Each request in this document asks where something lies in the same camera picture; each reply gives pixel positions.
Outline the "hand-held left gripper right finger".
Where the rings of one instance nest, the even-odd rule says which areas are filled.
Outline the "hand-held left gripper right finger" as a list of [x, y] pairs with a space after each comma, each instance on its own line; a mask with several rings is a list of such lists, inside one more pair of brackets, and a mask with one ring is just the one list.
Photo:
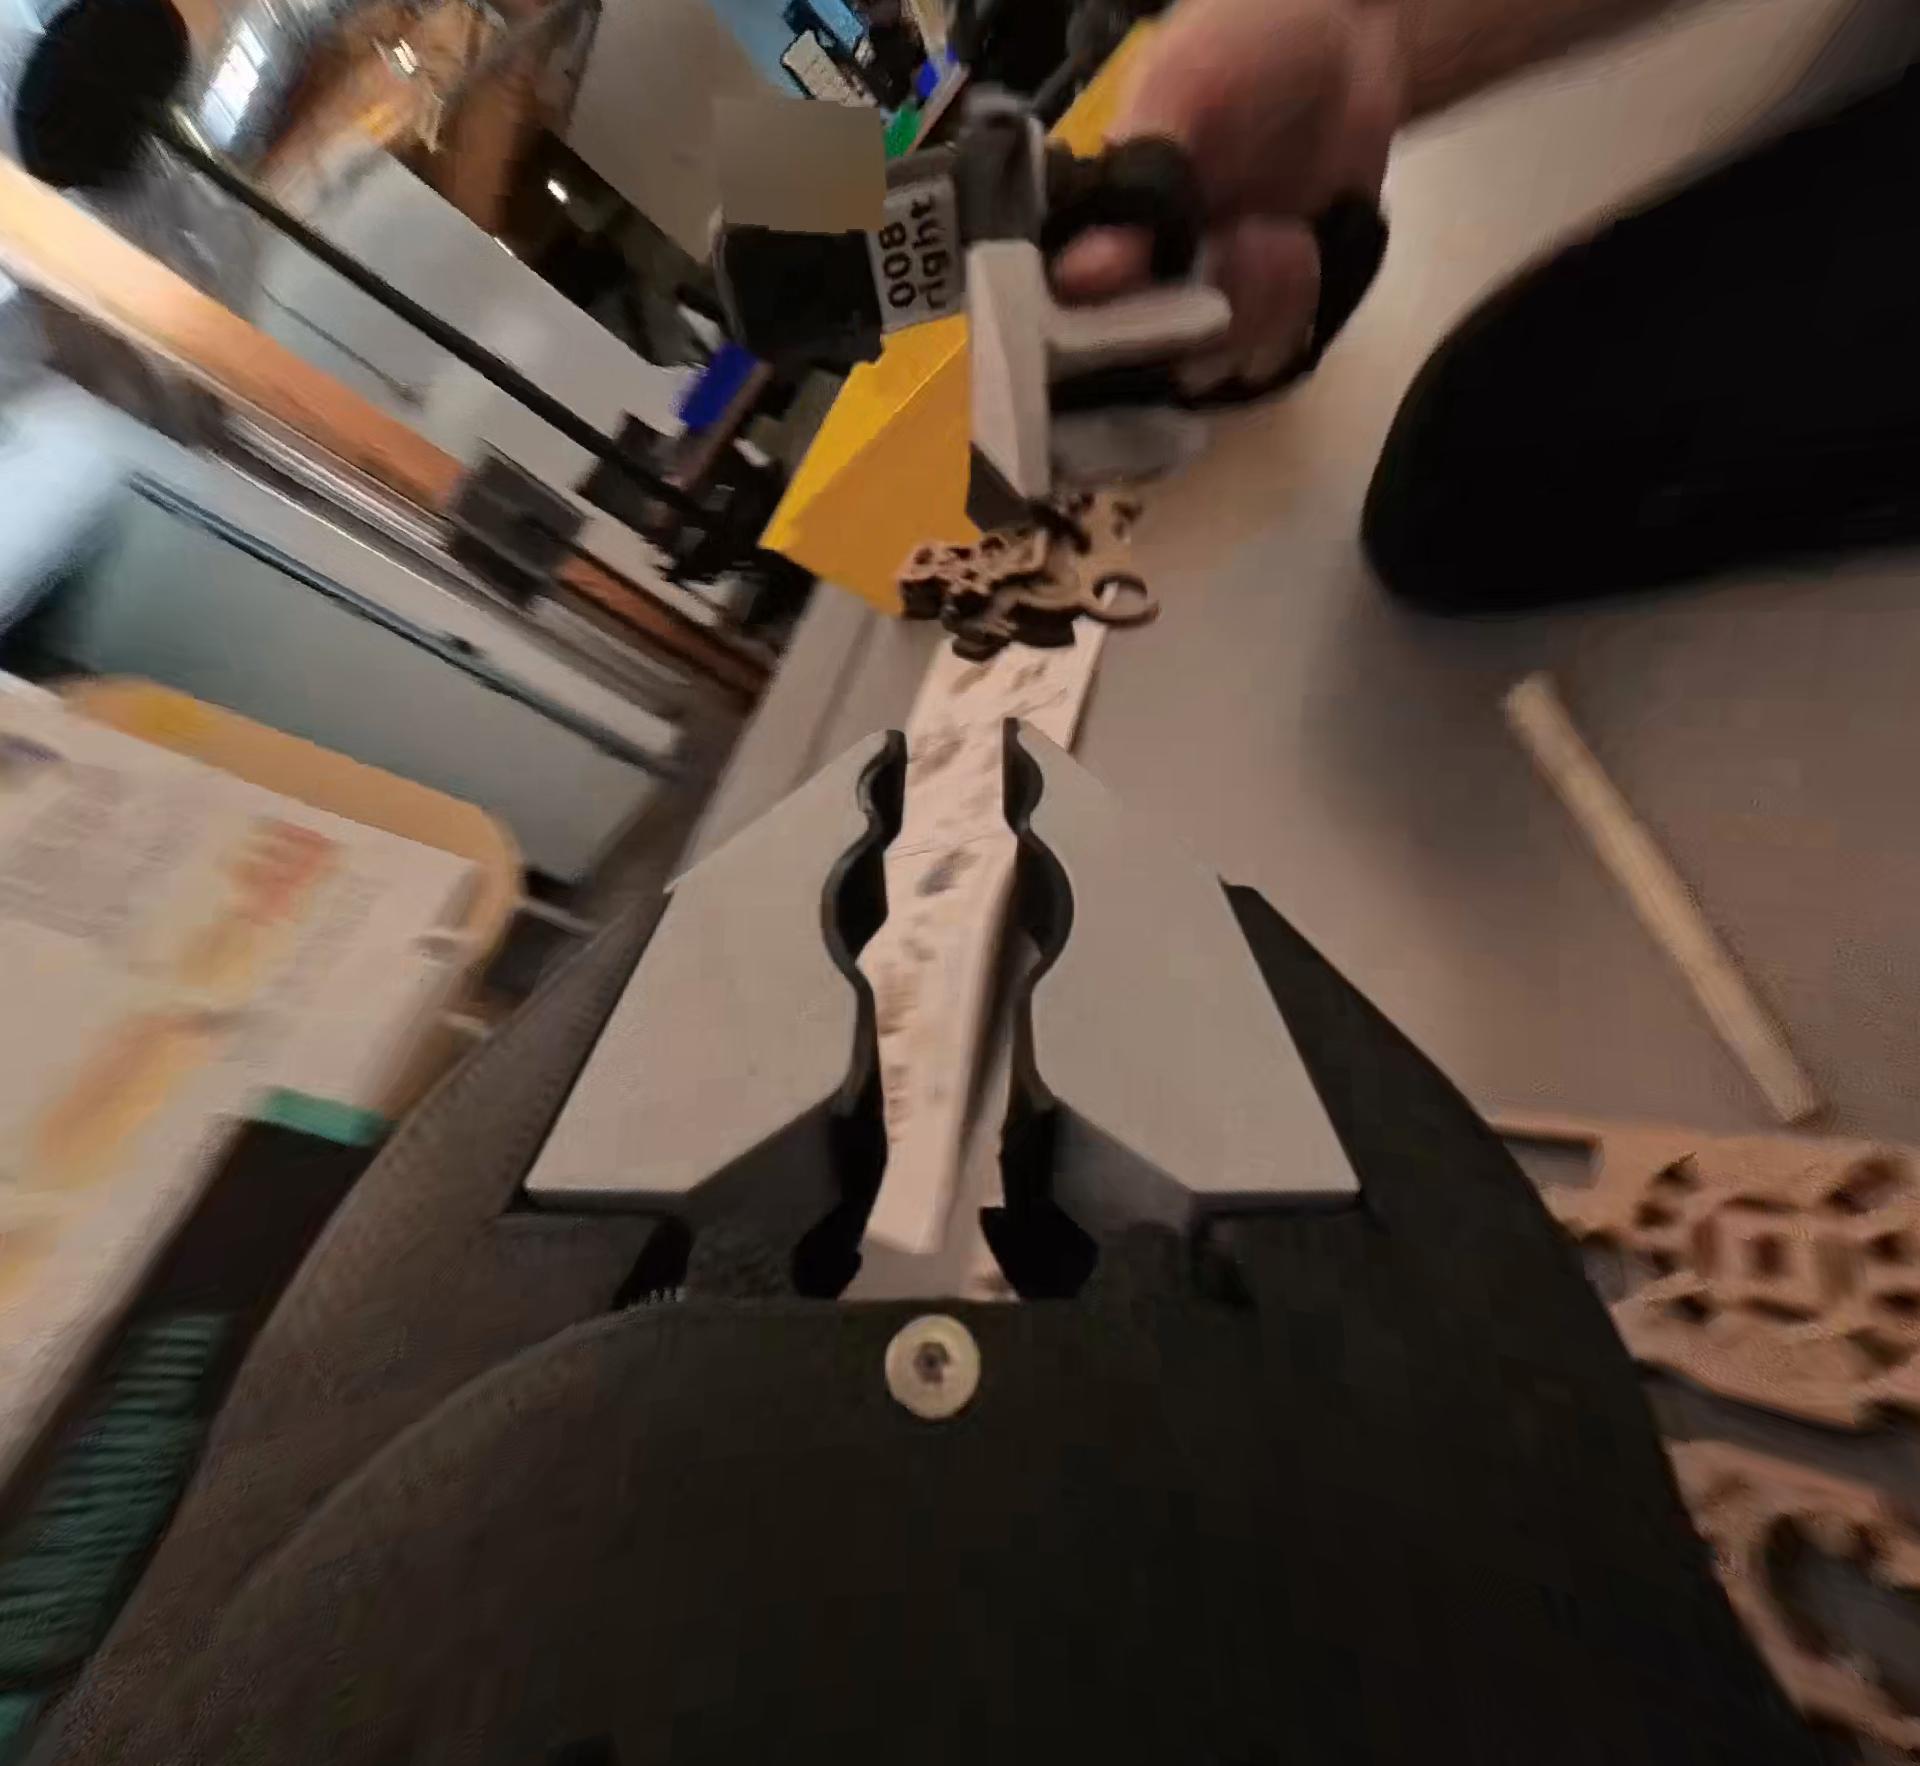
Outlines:
[[1355, 1165], [1229, 889], [1030, 723], [1000, 730], [1014, 838], [1000, 1203], [1016, 1298], [1073, 1298], [1137, 1229], [1329, 1216]]

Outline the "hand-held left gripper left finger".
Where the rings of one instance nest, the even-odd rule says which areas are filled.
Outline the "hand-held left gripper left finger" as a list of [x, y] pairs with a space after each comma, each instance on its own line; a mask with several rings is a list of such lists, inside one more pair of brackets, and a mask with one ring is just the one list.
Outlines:
[[531, 1203], [739, 1238], [805, 1298], [845, 1291], [887, 1163], [861, 955], [902, 779], [902, 733], [871, 733], [672, 884]]

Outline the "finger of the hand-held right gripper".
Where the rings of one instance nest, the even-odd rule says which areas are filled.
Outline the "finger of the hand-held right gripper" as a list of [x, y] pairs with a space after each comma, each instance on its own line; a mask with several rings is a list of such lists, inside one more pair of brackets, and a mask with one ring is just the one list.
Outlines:
[[1010, 527], [1051, 490], [1053, 299], [1034, 242], [969, 249], [971, 478], [978, 532]]

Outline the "small wooden model assembly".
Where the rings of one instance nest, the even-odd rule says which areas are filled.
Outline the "small wooden model assembly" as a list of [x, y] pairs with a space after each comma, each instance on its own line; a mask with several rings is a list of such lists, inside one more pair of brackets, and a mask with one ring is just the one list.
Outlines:
[[1131, 490], [1072, 488], [972, 544], [926, 544], [898, 569], [901, 614], [944, 628], [972, 663], [1016, 647], [1069, 649], [1080, 628], [1146, 628], [1161, 603], [1134, 567], [1139, 520]]

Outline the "laser-cut wooden parts sheet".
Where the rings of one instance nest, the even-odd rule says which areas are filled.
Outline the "laser-cut wooden parts sheet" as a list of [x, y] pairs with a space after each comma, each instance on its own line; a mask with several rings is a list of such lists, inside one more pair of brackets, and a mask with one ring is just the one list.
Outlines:
[[[1859, 1137], [1708, 1133], [1501, 1113], [1515, 1147], [1578, 1154], [1552, 1219], [1619, 1271], [1610, 1316], [1648, 1374], [1853, 1440], [1918, 1415], [1915, 1154]], [[1787, 1552], [1915, 1606], [1915, 1499], [1771, 1447], [1669, 1442], [1718, 1579], [1796, 1709], [1915, 1763], [1915, 1689], [1789, 1606]]]

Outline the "person's right hand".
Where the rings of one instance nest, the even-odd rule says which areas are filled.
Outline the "person's right hand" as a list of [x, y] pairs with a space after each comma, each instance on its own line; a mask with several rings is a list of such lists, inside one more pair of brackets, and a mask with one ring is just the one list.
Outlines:
[[1195, 269], [1230, 319], [1176, 360], [1182, 404], [1255, 397], [1319, 359], [1377, 265], [1371, 217], [1402, 87], [1378, 2], [1186, 0], [1153, 35], [1104, 140], [1188, 162]]

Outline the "yellow plastic bin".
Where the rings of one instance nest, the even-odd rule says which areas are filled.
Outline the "yellow plastic bin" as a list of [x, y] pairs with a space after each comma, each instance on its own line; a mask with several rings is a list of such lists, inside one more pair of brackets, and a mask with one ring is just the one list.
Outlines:
[[[901, 609], [896, 574], [926, 544], [971, 544], [969, 249], [952, 146], [888, 162], [868, 234], [880, 355], [844, 381], [762, 544], [876, 613]], [[1186, 290], [1069, 309], [1053, 299], [1049, 348], [1051, 490], [1063, 392], [1166, 359]]]

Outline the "illustrated instruction booklet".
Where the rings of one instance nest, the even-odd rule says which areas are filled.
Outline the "illustrated instruction booklet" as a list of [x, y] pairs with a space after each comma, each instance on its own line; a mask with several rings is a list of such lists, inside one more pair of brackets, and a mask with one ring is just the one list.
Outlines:
[[887, 918], [861, 957], [876, 1009], [885, 1167], [856, 1295], [1009, 1298], [980, 1225], [1002, 1203], [1005, 1051], [997, 1045], [1002, 937], [1018, 846], [1002, 739], [1022, 723], [1069, 749], [1107, 629], [1066, 647], [966, 659], [936, 649], [905, 719], [901, 828], [885, 857]]

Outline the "thin wooden stick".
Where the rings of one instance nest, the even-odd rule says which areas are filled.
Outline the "thin wooden stick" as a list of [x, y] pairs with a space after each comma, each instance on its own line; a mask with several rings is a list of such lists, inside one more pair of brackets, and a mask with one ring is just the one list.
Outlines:
[[1781, 1130], [1813, 1130], [1828, 1103], [1785, 1027], [1764, 1005], [1693, 889], [1586, 744], [1552, 677], [1532, 673], [1501, 702], [1535, 773], [1685, 987], [1693, 1005]]

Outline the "wooden board with instruction sheet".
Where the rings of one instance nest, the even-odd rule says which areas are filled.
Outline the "wooden board with instruction sheet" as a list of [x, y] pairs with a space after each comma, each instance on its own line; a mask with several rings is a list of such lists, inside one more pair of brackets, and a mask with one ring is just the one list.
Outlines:
[[522, 898], [482, 808], [138, 681], [1, 702], [1, 1469], [241, 1132], [385, 1127]]

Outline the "black padded wrist rest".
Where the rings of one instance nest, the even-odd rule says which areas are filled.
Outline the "black padded wrist rest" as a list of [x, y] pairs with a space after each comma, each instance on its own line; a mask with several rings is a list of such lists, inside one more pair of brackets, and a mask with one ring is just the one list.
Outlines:
[[1383, 439], [1358, 549], [1485, 617], [1915, 544], [1918, 74], [1492, 293]]

